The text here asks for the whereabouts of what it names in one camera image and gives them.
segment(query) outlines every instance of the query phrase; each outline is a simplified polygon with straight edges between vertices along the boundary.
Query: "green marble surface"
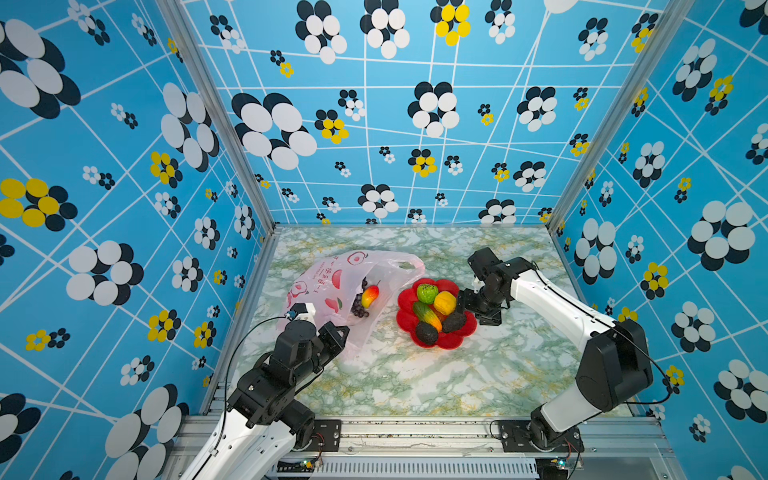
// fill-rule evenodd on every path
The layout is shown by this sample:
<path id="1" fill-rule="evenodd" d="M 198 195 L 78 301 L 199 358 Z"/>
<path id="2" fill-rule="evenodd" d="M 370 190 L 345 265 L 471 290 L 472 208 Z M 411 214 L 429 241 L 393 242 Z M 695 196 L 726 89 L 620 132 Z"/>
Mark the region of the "green marble surface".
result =
<path id="1" fill-rule="evenodd" d="M 252 324 L 282 314 L 293 281 L 323 257 L 354 250 L 413 253 L 425 275 L 471 286 L 467 257 L 491 247 L 501 259 L 535 260 L 552 282 L 573 293 L 551 239 L 541 227 L 284 228 Z M 538 314 L 515 302 L 501 326 L 479 326 L 456 350 L 422 349 L 395 321 L 397 299 L 382 311 L 366 347 L 337 358 L 298 400 L 317 415 L 527 416 L 573 382 L 580 355 Z M 272 324 L 245 341 L 234 378 L 268 351 Z M 623 406 L 609 415 L 629 416 Z"/>

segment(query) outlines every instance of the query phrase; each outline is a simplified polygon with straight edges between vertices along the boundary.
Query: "blue wallpaper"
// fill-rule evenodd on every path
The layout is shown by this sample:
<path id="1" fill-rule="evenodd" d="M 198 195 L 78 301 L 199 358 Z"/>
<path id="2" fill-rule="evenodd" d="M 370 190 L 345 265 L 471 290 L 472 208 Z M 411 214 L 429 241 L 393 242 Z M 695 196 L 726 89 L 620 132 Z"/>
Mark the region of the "blue wallpaper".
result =
<path id="1" fill-rule="evenodd" d="M 44 3 L 0 17 L 0 478 L 154 478 L 263 231 L 157 6 Z"/>
<path id="2" fill-rule="evenodd" d="M 688 478 L 768 472 L 766 15 L 695 2 L 556 230 L 588 301 L 645 329 Z"/>
<path id="3" fill-rule="evenodd" d="M 183 3 L 276 221 L 541 224 L 666 0 Z"/>

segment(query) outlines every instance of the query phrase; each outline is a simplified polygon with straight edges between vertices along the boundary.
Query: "red plate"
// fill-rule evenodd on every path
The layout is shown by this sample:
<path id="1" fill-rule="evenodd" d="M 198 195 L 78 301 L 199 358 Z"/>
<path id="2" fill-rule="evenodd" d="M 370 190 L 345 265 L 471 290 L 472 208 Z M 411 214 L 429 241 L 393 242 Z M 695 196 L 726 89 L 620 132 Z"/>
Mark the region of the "red plate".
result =
<path id="1" fill-rule="evenodd" d="M 422 278 L 416 280 L 411 288 L 403 290 L 397 297 L 397 304 L 400 310 L 397 312 L 397 324 L 403 331 L 410 333 L 413 342 L 425 349 L 431 349 L 435 346 L 444 350 L 454 350 L 461 346 L 464 342 L 464 337 L 472 335 L 478 328 L 478 322 L 475 316 L 470 312 L 464 312 L 467 317 L 467 323 L 460 329 L 452 333 L 442 333 L 438 337 L 438 341 L 435 345 L 427 345 L 419 340 L 415 334 L 416 325 L 419 324 L 419 318 L 413 313 L 413 304 L 419 301 L 416 296 L 416 289 L 419 285 L 428 283 L 430 285 L 436 285 L 440 292 L 450 292 L 453 296 L 458 296 L 458 285 L 451 280 L 437 280 L 434 281 L 430 278 Z"/>

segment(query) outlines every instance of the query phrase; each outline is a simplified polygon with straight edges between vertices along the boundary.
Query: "black cable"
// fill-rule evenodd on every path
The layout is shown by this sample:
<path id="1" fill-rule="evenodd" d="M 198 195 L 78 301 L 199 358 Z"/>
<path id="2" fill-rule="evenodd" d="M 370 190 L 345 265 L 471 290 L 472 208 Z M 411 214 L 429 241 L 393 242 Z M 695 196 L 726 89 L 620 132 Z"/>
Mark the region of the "black cable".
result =
<path id="1" fill-rule="evenodd" d="M 571 477 L 574 475 L 574 472 L 576 472 L 576 465 L 578 465 L 578 461 L 581 459 L 581 452 L 576 455 L 576 462 L 574 463 L 574 468 L 571 470 L 571 474 L 566 478 L 566 480 L 571 480 Z"/>
<path id="2" fill-rule="evenodd" d="M 232 350 L 232 355 L 230 356 L 230 362 L 227 364 L 227 373 L 224 375 L 224 413 L 221 416 L 221 430 L 219 431 L 219 438 L 216 440 L 216 445 L 214 445 L 213 450 L 216 450 L 219 448 L 219 443 L 221 443 L 221 438 L 224 434 L 224 425 L 227 423 L 227 382 L 230 378 L 230 367 L 232 366 L 232 360 L 235 358 L 235 353 L 237 353 L 237 349 L 240 348 L 240 345 L 243 344 L 243 341 L 245 341 L 246 338 L 253 332 L 258 326 L 269 322 L 270 320 L 277 320 L 285 318 L 284 316 L 273 316 L 272 318 L 263 320 L 261 322 L 258 322 L 255 326 L 253 326 L 250 330 L 248 330 L 248 333 L 243 335 L 243 338 L 240 339 L 240 341 L 235 346 L 234 350 Z M 205 467 L 205 464 L 208 463 L 208 460 L 210 460 L 211 455 L 208 455 L 208 458 L 205 459 L 205 462 L 203 462 L 202 466 L 200 467 L 197 472 L 195 472 L 194 477 L 192 477 L 192 480 L 195 480 L 197 476 L 200 474 L 200 472 L 203 471 L 203 468 Z"/>
<path id="3" fill-rule="evenodd" d="M 652 358 L 651 358 L 651 357 L 650 357 L 650 356 L 649 356 L 647 353 L 645 353 L 645 351 L 643 351 L 643 350 L 642 350 L 640 347 L 638 347 L 637 345 L 635 345 L 635 343 L 634 343 L 632 340 L 630 340 L 629 338 L 627 338 L 627 336 L 626 336 L 626 335 L 624 335 L 624 334 L 623 334 L 621 331 L 619 331 L 618 329 L 616 329 L 615 327 L 613 327 L 613 326 L 611 326 L 611 325 L 608 325 L 606 322 L 603 322 L 602 320 L 598 319 L 596 316 L 592 315 L 592 314 L 591 314 L 591 313 L 589 313 L 587 310 L 584 310 L 584 309 L 583 309 L 583 308 L 581 308 L 579 305 L 576 305 L 575 303 L 571 302 L 571 301 L 570 301 L 570 300 L 569 300 L 567 297 L 565 297 L 565 296 L 561 295 L 561 294 L 560 294 L 560 293 L 559 293 L 559 292 L 558 292 L 556 289 L 552 288 L 552 285 L 550 285 L 549 283 L 545 282 L 545 281 L 544 281 L 544 279 L 543 279 L 543 278 L 541 278 L 541 275 L 539 275 L 539 274 L 538 274 L 538 265 L 536 264 L 536 262 L 535 262 L 535 261 L 533 261 L 533 262 L 531 262 L 531 264 L 534 266 L 534 270 L 533 270 L 533 271 L 536 273 L 536 276 L 538 277 L 538 279 L 539 279 L 539 280 L 540 280 L 540 281 L 541 281 L 541 282 L 542 282 L 542 283 L 543 283 L 545 286 L 549 286 L 549 287 L 550 287 L 550 288 L 549 288 L 549 290 L 550 290 L 552 293 L 554 293 L 555 295 L 559 296 L 560 298 L 562 298 L 562 299 L 563 299 L 563 300 L 565 300 L 566 302 L 570 303 L 570 304 L 571 304 L 571 305 L 572 305 L 572 306 L 573 306 L 575 309 L 577 309 L 577 310 L 580 310 L 582 313 L 584 313 L 584 314 L 586 314 L 586 315 L 590 316 L 590 318 L 592 318 L 594 321 L 596 321 L 596 322 L 598 322 L 598 323 L 601 323 L 601 324 L 603 324 L 603 326 L 606 326 L 606 327 L 608 327 L 609 329 L 613 330 L 614 332 L 618 333 L 619 335 L 623 336 L 623 337 L 624 337 L 624 339 L 626 339 L 626 340 L 627 340 L 629 343 L 631 343 L 631 344 L 632 344 L 632 346 L 633 346 L 633 347 L 634 347 L 634 348 L 635 348 L 637 351 L 639 351 L 640 353 L 642 353 L 643 355 L 645 355 L 645 357 L 646 357 L 648 360 L 650 360 L 650 362 L 651 362 L 651 363 L 653 363 L 653 364 L 654 364 L 654 366 L 656 366 L 656 368 L 659 370 L 659 372 L 661 372 L 661 375 L 662 375 L 662 377 L 664 377 L 665 379 L 667 379 L 667 381 L 669 381 L 669 380 L 668 380 L 668 379 L 669 379 L 669 377 L 668 377 L 668 376 L 667 376 L 667 374 L 666 374 L 666 373 L 665 373 L 665 372 L 662 370 L 662 368 L 659 366 L 659 364 L 658 364 L 658 363 L 656 363 L 656 360 L 652 359 Z M 628 405 L 656 405 L 656 404 L 658 404 L 658 403 L 664 403 L 664 402 L 666 402 L 667 400 L 669 400 L 669 399 L 670 399 L 670 397 L 671 397 L 671 396 L 672 396 L 672 391 L 671 391 L 671 390 L 667 390 L 667 396 L 666 396 L 666 397 L 665 397 L 663 400 L 659 400 L 658 402 L 624 402 L 624 403 L 626 403 L 626 404 L 628 404 Z"/>
<path id="4" fill-rule="evenodd" d="M 293 396 L 299 395 L 302 390 L 304 390 L 306 387 L 312 385 L 312 382 L 317 380 L 317 377 L 321 376 L 323 374 L 323 371 L 325 371 L 325 369 L 326 369 L 325 366 L 321 366 L 320 367 L 320 371 L 317 373 L 317 375 L 315 375 L 309 382 L 307 382 L 304 385 L 302 385 L 300 389 L 296 390 L 296 393 L 294 393 Z"/>
<path id="5" fill-rule="evenodd" d="M 497 437 L 496 435 L 493 434 L 493 424 L 496 423 L 496 422 L 500 422 L 500 421 L 501 420 L 494 420 L 494 421 L 491 422 L 491 425 L 488 426 L 488 431 L 491 433 L 491 437 L 493 437 L 496 440 L 503 440 L 502 438 L 499 438 L 499 437 Z M 498 426 L 498 432 L 499 433 L 502 432 L 501 424 L 499 424 L 499 426 Z"/>

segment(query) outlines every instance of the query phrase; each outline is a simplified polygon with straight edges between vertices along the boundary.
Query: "pink printed plastic bag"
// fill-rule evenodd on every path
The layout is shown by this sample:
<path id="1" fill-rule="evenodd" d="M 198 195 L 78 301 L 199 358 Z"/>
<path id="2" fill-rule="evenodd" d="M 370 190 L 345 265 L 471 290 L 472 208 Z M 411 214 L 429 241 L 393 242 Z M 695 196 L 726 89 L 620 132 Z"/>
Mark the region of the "pink printed plastic bag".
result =
<path id="1" fill-rule="evenodd" d="M 294 303 L 315 306 L 315 325 L 320 328 L 331 321 L 336 326 L 349 326 L 349 338 L 342 353 L 351 358 L 363 348 L 379 319 L 379 314 L 405 286 L 424 276 L 424 262 L 410 253 L 383 250 L 358 250 L 319 260 L 296 279 L 283 304 L 283 313 Z M 379 297 L 367 309 L 369 316 L 351 314 L 355 296 L 362 293 L 362 279 L 379 286 Z M 287 320 L 280 320 L 278 331 Z"/>

